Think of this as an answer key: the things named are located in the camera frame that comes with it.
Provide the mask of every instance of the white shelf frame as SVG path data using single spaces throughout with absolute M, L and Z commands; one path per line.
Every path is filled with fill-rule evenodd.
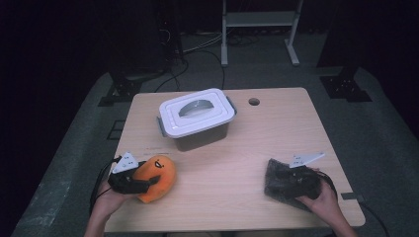
M 298 0 L 295 11 L 286 12 L 238 12 L 228 13 L 226 0 L 222 1 L 222 41 L 221 41 L 221 65 L 228 65 L 227 28 L 230 27 L 277 27 L 291 26 L 290 38 L 285 39 L 287 51 L 293 66 L 299 66 L 299 60 L 293 49 L 293 40 L 301 14 L 303 0 Z

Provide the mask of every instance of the dark background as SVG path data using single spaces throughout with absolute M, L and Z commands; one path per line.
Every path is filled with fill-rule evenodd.
M 13 231 L 81 103 L 110 64 L 140 71 L 167 67 L 170 56 L 158 30 L 173 24 L 172 1 L 119 2 L 0 0 L 2 236 Z M 241 2 L 230 0 L 228 8 L 239 9 Z M 418 6 L 305 0 L 298 26 L 306 34 L 329 30 L 318 66 L 369 70 L 416 135 Z M 293 8 L 291 0 L 267 0 L 247 9 Z M 220 0 L 181 0 L 179 10 L 181 32 L 220 31 Z

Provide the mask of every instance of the storage box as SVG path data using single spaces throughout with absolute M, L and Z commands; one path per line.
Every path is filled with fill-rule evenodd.
M 227 136 L 236 109 L 218 89 L 208 89 L 163 102 L 159 108 L 163 135 L 180 151 L 192 150 Z

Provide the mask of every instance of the orange plush toy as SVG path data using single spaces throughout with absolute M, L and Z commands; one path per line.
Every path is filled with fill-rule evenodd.
M 156 155 L 151 157 L 141 165 L 132 175 L 135 180 L 148 181 L 155 177 L 158 182 L 151 185 L 144 194 L 139 194 L 138 198 L 145 203 L 157 200 L 165 196 L 176 181 L 175 163 L 167 156 Z

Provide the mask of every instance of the container lid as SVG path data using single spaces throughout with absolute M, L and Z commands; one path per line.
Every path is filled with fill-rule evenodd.
M 178 97 L 160 105 L 165 133 L 179 138 L 207 130 L 234 119 L 235 110 L 218 89 Z

